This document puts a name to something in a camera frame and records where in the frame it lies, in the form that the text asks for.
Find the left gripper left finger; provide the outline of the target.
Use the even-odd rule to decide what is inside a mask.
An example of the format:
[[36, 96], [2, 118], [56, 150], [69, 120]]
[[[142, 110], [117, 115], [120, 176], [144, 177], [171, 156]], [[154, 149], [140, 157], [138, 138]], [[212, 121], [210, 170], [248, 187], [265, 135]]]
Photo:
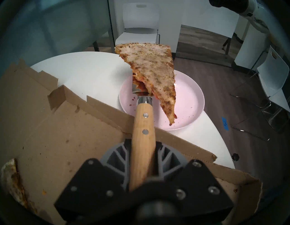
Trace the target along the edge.
[[127, 191], [131, 139], [86, 160], [56, 200], [60, 215], [87, 215]]

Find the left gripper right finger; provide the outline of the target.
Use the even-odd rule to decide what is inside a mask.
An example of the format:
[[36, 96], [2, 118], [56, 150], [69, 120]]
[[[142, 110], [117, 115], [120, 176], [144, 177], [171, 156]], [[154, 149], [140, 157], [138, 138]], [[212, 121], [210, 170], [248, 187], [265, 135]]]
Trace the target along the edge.
[[187, 160], [161, 142], [155, 149], [157, 176], [173, 185], [182, 218], [226, 218], [234, 207], [223, 187], [204, 162]]

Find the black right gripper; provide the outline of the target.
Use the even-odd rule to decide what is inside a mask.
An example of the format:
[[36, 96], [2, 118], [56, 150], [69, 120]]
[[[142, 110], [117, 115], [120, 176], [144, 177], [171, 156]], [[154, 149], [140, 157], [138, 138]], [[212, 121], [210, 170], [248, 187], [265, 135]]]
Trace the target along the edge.
[[248, 0], [210, 0], [214, 7], [224, 7], [235, 13], [244, 13], [248, 8]]

